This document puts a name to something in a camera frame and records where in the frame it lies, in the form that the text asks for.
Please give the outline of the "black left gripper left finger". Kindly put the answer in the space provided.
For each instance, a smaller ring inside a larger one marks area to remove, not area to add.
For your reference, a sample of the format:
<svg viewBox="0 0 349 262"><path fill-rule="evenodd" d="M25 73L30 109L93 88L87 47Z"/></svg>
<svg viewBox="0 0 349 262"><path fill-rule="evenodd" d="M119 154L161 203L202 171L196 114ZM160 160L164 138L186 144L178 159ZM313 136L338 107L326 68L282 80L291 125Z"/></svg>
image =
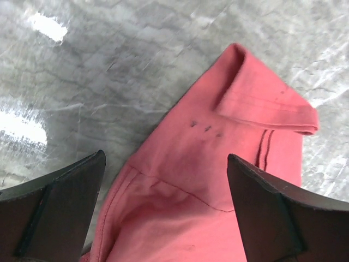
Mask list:
<svg viewBox="0 0 349 262"><path fill-rule="evenodd" d="M99 150L1 190L1 258L80 258L105 166Z"/></svg>

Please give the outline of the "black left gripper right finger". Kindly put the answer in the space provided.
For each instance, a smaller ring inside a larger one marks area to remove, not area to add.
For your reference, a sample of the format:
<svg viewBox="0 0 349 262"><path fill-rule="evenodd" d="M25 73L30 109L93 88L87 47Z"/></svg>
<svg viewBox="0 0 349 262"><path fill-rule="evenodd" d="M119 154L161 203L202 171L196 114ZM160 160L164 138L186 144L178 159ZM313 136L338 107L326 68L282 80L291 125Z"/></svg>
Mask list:
<svg viewBox="0 0 349 262"><path fill-rule="evenodd" d="M247 261L348 261L348 203L231 154L227 176Z"/></svg>

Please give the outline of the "dusty red polo shirt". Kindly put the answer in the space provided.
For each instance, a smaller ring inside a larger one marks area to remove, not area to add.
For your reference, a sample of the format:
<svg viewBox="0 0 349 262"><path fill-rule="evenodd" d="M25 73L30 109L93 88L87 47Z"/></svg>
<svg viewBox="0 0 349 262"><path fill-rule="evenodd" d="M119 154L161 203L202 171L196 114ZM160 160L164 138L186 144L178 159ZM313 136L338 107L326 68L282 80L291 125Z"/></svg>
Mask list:
<svg viewBox="0 0 349 262"><path fill-rule="evenodd" d="M245 261L227 178L236 154L295 185L318 114L229 45L127 160L82 261Z"/></svg>

